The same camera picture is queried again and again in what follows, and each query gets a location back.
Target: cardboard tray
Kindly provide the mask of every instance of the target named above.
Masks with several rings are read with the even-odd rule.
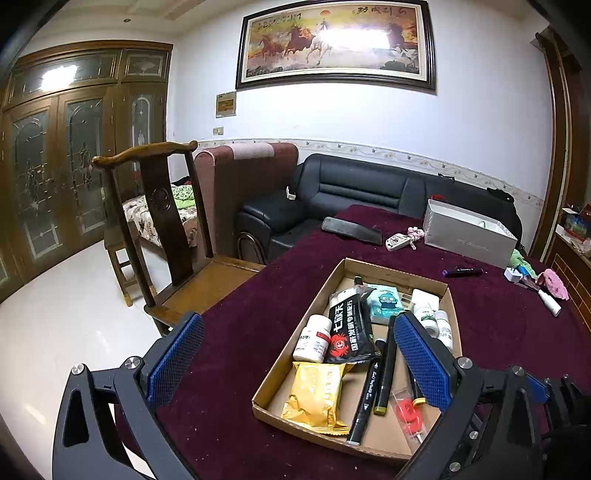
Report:
[[[460,332],[457,325],[456,311],[453,306],[452,295],[447,284],[431,280],[429,278],[411,275],[409,273],[379,267],[358,260],[345,258],[342,260],[331,275],[328,277],[318,295],[306,311],[299,325],[291,335],[289,341],[281,351],[279,358],[275,361],[269,373],[263,380],[261,386],[252,398],[252,411],[259,420],[272,425],[284,432],[291,433],[299,438],[317,443],[334,450],[354,455],[380,457],[391,460],[408,460],[412,452],[398,423],[392,406],[388,405],[388,412],[385,416],[371,415],[368,426],[360,446],[349,445],[345,442],[346,437],[332,437],[312,432],[300,427],[288,420],[281,418],[283,405],[287,401],[291,391],[291,385],[295,377],[295,370],[292,366],[292,354],[300,337],[302,329],[308,322],[310,315],[320,313],[328,315],[329,296],[335,291],[340,291],[353,286],[353,278],[360,275],[365,283],[375,283],[394,286],[400,293],[402,304],[409,308],[410,297],[413,289],[427,291],[437,295],[440,299],[440,309],[445,310],[452,327],[453,356],[462,355],[462,344],[460,343]],[[374,338],[386,338],[388,328],[384,325],[372,324]],[[367,373],[368,364],[357,365],[351,372],[343,377],[340,396],[340,406],[337,418],[351,425],[359,396],[363,388],[363,382]],[[396,367],[394,372],[394,391],[408,387],[408,375],[406,363],[400,350],[397,354]],[[424,405],[421,407],[423,420],[427,431],[431,429],[439,417],[439,409]]]

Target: horse painting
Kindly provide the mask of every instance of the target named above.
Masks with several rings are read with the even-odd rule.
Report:
[[[291,38],[290,42],[285,48],[285,51],[283,52],[284,57],[289,55],[290,52],[295,54],[296,51],[302,51],[304,48],[310,48],[310,45],[312,45],[314,35],[312,35],[308,28],[302,30],[301,27],[293,25],[293,27],[291,27],[290,33]]]
[[[262,36],[261,45],[263,45],[261,54],[265,62],[267,61],[267,57],[274,57],[278,53],[283,53],[283,50],[285,49],[280,43],[272,41],[269,35]]]
[[[424,0],[299,2],[244,17],[236,89],[346,76],[434,90],[433,51]]]

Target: pink towel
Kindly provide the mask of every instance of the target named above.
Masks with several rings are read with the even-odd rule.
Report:
[[[544,284],[550,295],[552,295],[555,299],[569,299],[569,292],[566,290],[562,280],[554,270],[551,268],[544,270],[541,277],[544,277]]]

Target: black leather sofa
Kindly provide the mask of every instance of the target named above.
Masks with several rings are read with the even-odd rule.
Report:
[[[517,245],[521,242],[521,221],[511,195],[452,177],[312,154],[295,169],[290,191],[296,200],[288,200],[285,190],[277,190],[242,206],[236,216],[241,258],[269,263],[319,228],[325,217],[354,203],[414,217],[422,225],[427,199],[433,195],[499,220],[515,235]]]

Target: wooden chair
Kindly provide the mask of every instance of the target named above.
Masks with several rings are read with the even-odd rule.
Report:
[[[156,295],[156,289],[154,285],[152,285],[152,279],[150,278],[150,272],[148,272],[148,267],[146,267],[146,260],[144,258],[144,253],[142,252],[142,248],[139,244],[139,232],[138,228],[135,226],[135,223],[128,222],[129,233],[131,234],[131,238],[135,245],[135,250],[138,253],[139,262],[142,265],[142,271],[146,275],[146,280],[148,280],[148,285],[150,287],[150,292],[153,295]],[[119,225],[113,225],[107,227],[105,229],[105,250],[109,254],[109,259],[111,260],[111,265],[113,265],[113,271],[115,272],[115,277],[117,278],[117,282],[119,283],[119,287],[121,288],[121,292],[123,293],[123,299],[125,300],[125,304],[128,307],[131,307],[134,302],[131,300],[131,295],[127,291],[128,287],[132,285],[136,285],[138,282],[138,276],[135,274],[129,280],[125,278],[123,275],[123,267],[127,265],[131,265],[129,260],[125,262],[119,262],[119,258],[117,258],[117,252],[119,250],[123,250],[125,248],[125,243],[123,239],[123,233],[121,232],[121,228]]]
[[[235,258],[213,256],[203,197],[193,163],[192,152],[196,148],[195,140],[188,144],[163,142],[133,147],[114,157],[95,157],[92,160],[96,167],[106,173],[125,249],[134,271],[137,272],[139,286],[146,301],[144,309],[154,318],[162,334],[168,332],[169,326],[176,325],[183,313],[189,310],[205,312],[264,267]],[[173,154],[184,155],[193,184],[197,217],[205,248],[205,259],[195,264],[191,260],[191,250],[170,186],[168,157]],[[156,296],[152,295],[141,268],[115,181],[114,169],[131,161],[139,161],[146,201],[172,279],[172,283]]]

